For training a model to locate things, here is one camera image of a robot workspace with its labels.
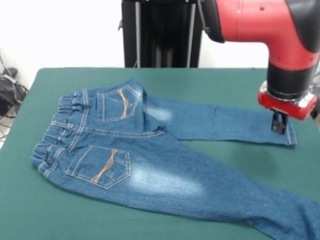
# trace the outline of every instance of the back pocket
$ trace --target back pocket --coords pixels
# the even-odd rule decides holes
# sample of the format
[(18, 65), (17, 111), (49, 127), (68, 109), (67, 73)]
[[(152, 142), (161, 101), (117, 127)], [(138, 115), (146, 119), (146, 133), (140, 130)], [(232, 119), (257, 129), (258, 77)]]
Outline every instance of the back pocket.
[(110, 189), (131, 175), (128, 152), (101, 146), (83, 149), (65, 172), (103, 189)]
[(134, 115), (140, 95), (129, 85), (112, 92), (97, 93), (97, 117), (104, 122), (119, 121)]

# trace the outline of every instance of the faded denim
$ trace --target faded denim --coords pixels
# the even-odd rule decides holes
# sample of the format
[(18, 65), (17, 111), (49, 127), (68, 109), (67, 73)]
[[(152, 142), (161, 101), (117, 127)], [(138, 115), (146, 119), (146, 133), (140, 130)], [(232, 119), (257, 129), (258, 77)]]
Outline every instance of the faded denim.
[(53, 184), (92, 198), (213, 221), (279, 240), (320, 240), (320, 205), (261, 184), (178, 140), (294, 146), (272, 113), (151, 97), (135, 79), (63, 96), (31, 157)]

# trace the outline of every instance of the green tablecloth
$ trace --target green tablecloth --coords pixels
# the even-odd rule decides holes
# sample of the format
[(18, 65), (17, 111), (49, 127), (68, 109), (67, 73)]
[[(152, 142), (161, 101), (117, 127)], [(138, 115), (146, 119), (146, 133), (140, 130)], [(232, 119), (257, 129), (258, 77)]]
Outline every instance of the green tablecloth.
[[(0, 240), (269, 239), (243, 222), (152, 213), (73, 194), (46, 181), (29, 164), (60, 96), (130, 77), (152, 96), (264, 110), (257, 94), (265, 69), (41, 69), (0, 151)], [(294, 120), (294, 126), (294, 149), (232, 141), (185, 144), (261, 182), (320, 202), (319, 130), (310, 118)]]

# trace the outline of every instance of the cable bundle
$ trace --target cable bundle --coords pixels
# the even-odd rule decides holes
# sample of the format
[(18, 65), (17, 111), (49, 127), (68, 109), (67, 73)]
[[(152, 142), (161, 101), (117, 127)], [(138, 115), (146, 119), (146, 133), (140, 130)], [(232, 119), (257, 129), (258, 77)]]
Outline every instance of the cable bundle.
[[(15, 80), (18, 70), (13, 67), (6, 68), (1, 55), (0, 62), (4, 69), (3, 72), (0, 73), (0, 125), (5, 128), (10, 128), (10, 126), (1, 123), (1, 120), (3, 118), (13, 119), (16, 117), (28, 90)], [(12, 109), (14, 114), (9, 115), (9, 111)], [(7, 136), (1, 129), (0, 133), (2, 134), (0, 135), (0, 142), (4, 142)]]

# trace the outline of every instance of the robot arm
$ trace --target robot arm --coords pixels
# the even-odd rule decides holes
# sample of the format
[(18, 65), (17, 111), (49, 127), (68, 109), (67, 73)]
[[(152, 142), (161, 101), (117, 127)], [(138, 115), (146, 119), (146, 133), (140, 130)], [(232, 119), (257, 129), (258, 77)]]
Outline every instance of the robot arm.
[(272, 130), (284, 134), (288, 116), (306, 119), (317, 101), (309, 88), (320, 55), (320, 0), (198, 0), (198, 5), (213, 41), (268, 46), (267, 80), (258, 101), (274, 111)]

